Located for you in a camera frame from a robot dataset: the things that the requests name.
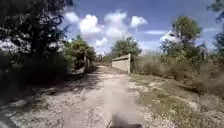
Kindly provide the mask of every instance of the grass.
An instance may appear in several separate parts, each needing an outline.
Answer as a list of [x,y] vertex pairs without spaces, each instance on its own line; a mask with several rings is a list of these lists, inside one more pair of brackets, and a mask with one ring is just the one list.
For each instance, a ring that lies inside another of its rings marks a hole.
[[[130,76],[138,86],[149,88],[149,92],[138,90],[140,93],[139,103],[147,106],[153,112],[154,118],[160,116],[171,119],[180,128],[215,127],[215,123],[211,119],[206,118],[200,111],[189,105],[189,99],[194,101],[198,94],[187,91],[183,84],[155,76],[133,74]],[[151,82],[155,81],[160,85],[149,86]]]

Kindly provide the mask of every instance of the dry grass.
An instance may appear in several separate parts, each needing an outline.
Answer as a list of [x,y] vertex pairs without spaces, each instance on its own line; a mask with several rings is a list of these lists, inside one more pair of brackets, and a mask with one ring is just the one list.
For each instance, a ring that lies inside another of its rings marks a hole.
[[139,90],[139,102],[148,106],[155,118],[158,116],[169,118],[180,128],[224,127],[217,117],[211,114],[208,116],[209,112],[224,112],[223,107],[219,106],[223,103],[222,100],[218,100],[215,106],[210,107],[210,104],[205,103],[211,103],[214,98],[209,99],[189,91],[188,86],[180,82],[155,76],[131,75],[131,77],[138,86],[148,88],[148,92]]

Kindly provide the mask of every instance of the roadside vegetation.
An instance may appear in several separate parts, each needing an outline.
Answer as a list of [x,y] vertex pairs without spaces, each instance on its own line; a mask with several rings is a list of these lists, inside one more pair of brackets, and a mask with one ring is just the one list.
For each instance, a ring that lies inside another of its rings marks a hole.
[[74,5],[72,1],[0,3],[4,5],[0,11],[1,95],[10,97],[10,92],[21,94],[33,85],[58,83],[84,67],[85,57],[90,62],[95,59],[94,48],[81,36],[65,41],[68,27],[61,24],[65,8]]
[[[222,23],[223,1],[207,8],[220,13],[216,20]],[[123,39],[126,43],[117,41],[101,61],[133,54],[131,77],[140,86],[139,103],[152,110],[154,118],[166,118],[181,128],[223,127],[223,32],[215,36],[211,50],[205,42],[198,42],[203,28],[194,19],[179,16],[171,26],[170,36],[175,40],[161,42],[161,52],[140,54],[137,41],[129,47],[131,42]]]

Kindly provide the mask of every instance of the shrub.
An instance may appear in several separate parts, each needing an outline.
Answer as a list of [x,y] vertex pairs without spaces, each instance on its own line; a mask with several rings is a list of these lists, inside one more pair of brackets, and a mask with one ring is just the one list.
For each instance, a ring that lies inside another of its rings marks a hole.
[[67,62],[60,55],[26,58],[24,63],[16,68],[20,85],[49,83],[66,74]]

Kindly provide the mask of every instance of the cloud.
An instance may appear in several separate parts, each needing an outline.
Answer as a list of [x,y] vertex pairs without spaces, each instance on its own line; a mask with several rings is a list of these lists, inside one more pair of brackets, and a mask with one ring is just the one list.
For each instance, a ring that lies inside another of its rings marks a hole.
[[65,18],[71,23],[77,23],[79,21],[79,17],[75,12],[66,12]]
[[139,41],[139,46],[142,49],[158,49],[160,46],[159,40]]
[[86,15],[79,23],[79,29],[83,36],[90,36],[102,32],[103,26],[98,24],[95,15]]
[[215,32],[215,31],[217,31],[216,28],[205,28],[205,29],[203,29],[203,32]]
[[137,28],[138,26],[141,26],[144,24],[148,24],[146,19],[144,19],[143,17],[132,16],[131,24],[130,24],[132,28]]
[[175,34],[172,31],[169,31],[160,38],[160,41],[179,42],[179,39],[175,36]]
[[145,34],[148,34],[148,35],[164,35],[166,34],[167,31],[165,30],[149,30],[149,31],[146,31]]
[[116,11],[109,13],[104,17],[106,24],[105,34],[109,38],[117,39],[128,35],[128,27],[124,23],[127,18],[127,13]]
[[101,40],[96,40],[95,45],[96,46],[102,46],[103,44],[105,44],[107,42],[108,42],[107,38],[106,37],[103,37]]

